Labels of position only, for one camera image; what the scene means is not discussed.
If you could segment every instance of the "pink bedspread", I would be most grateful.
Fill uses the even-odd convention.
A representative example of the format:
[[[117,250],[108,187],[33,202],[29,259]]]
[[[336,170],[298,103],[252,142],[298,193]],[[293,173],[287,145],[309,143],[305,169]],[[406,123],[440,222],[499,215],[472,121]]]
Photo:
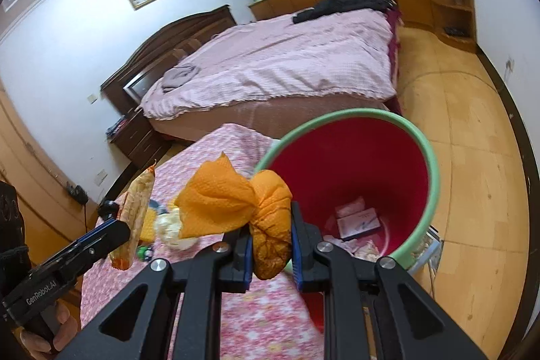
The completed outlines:
[[[167,203],[204,161],[217,159],[222,151],[238,172],[251,177],[271,143],[271,138],[257,132],[225,124],[158,167],[152,198]],[[170,262],[188,259],[220,238],[220,235],[203,237],[186,251],[170,250],[157,241],[155,257]],[[111,268],[108,258],[94,264],[84,275],[80,306],[82,326],[145,266],[146,263],[136,260],[129,270],[119,271]],[[270,281],[260,281],[254,276],[249,292],[244,295],[223,294],[221,360],[260,359],[323,359],[322,335],[313,326],[292,280],[283,273]]]
[[[292,15],[225,30],[180,65],[201,68],[164,93],[158,80],[141,101],[146,117],[171,120],[195,110],[276,97],[356,94],[386,101],[392,85],[390,24],[371,9],[292,23]]]

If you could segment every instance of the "hand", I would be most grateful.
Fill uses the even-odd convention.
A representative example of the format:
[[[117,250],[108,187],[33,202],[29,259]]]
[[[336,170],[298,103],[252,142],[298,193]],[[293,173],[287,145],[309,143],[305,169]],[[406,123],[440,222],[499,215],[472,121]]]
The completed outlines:
[[[56,303],[56,319],[58,319],[61,326],[52,343],[57,351],[62,351],[77,334],[77,321],[71,316],[67,306],[60,302]],[[49,342],[33,332],[23,330],[21,332],[21,342],[36,360],[48,360],[51,358],[44,354],[49,353],[51,350]]]

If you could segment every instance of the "red bucket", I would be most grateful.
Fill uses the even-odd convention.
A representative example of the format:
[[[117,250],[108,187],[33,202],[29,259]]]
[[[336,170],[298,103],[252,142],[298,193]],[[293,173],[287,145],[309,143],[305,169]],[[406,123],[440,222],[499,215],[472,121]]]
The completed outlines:
[[[289,186],[307,223],[339,238],[336,207],[362,196],[382,227],[363,236],[381,255],[411,266],[438,200],[437,161],[429,142],[409,121],[375,109],[324,115],[287,134],[258,165]],[[322,326],[322,296],[304,297]]]

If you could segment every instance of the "orange cloth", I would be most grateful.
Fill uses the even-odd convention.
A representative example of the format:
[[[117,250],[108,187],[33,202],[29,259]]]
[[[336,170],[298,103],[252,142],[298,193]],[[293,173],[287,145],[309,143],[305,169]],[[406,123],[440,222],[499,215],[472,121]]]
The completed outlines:
[[[291,199],[283,179],[263,170],[251,179],[259,209],[249,223],[253,236],[253,259],[257,278],[271,279],[291,258]]]
[[[222,153],[216,161],[200,166],[174,203],[182,213],[178,238],[192,238],[242,227],[253,216],[257,197]]]
[[[203,163],[174,201],[183,223],[178,237],[229,232],[249,222],[254,272],[271,279],[291,258],[291,199],[275,172],[258,172],[249,182],[222,153]]]

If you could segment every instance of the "screw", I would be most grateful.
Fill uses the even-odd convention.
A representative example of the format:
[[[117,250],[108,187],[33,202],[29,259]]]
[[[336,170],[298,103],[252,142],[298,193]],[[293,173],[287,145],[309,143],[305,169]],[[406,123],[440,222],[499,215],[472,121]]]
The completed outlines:
[[[381,267],[383,269],[393,269],[394,267],[396,267],[396,261],[392,258],[390,258],[389,256],[385,256],[381,259],[379,259],[379,264],[381,265]]]
[[[225,253],[231,248],[229,246],[229,243],[226,243],[225,241],[220,241],[219,243],[215,243],[214,246],[212,246],[212,250],[214,252],[217,252],[218,254]]]
[[[166,267],[167,267],[167,262],[164,259],[154,259],[150,263],[150,268],[153,271],[162,271],[162,270],[165,270]]]
[[[328,252],[331,252],[334,249],[334,244],[329,243],[328,241],[321,241],[317,244],[317,250],[319,252],[323,252],[324,254],[327,254]]]

